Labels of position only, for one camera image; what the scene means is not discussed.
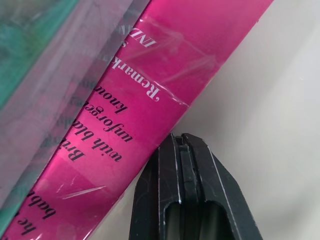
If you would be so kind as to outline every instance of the magenta cover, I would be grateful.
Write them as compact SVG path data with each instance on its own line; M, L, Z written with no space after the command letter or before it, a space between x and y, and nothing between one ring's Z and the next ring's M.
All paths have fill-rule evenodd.
M271 2L153 0L6 239L87 239Z

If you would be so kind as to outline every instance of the white wall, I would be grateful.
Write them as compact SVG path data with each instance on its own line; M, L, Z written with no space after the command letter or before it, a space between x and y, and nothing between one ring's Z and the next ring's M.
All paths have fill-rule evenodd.
M320 240L320 0L275 0L175 128L238 181L264 240ZM127 240L134 184L92 240Z

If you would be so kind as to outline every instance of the pink book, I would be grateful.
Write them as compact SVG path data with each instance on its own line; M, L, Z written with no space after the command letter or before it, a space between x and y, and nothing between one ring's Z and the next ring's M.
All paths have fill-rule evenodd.
M87 239L271 2L153 0L5 239Z

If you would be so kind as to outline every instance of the plastic wrap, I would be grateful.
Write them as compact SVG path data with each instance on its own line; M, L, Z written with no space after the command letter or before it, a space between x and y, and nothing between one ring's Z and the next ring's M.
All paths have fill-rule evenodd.
M122 48L69 102L82 111L4 238L88 239L271 2L153 0L120 26Z
M0 0L0 235L148 2Z

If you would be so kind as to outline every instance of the white background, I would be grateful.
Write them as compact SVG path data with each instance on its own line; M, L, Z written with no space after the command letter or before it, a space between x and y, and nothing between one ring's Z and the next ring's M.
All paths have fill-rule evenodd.
M320 0L275 0L174 132L207 142L264 240L320 240ZM133 192L91 240L128 239Z

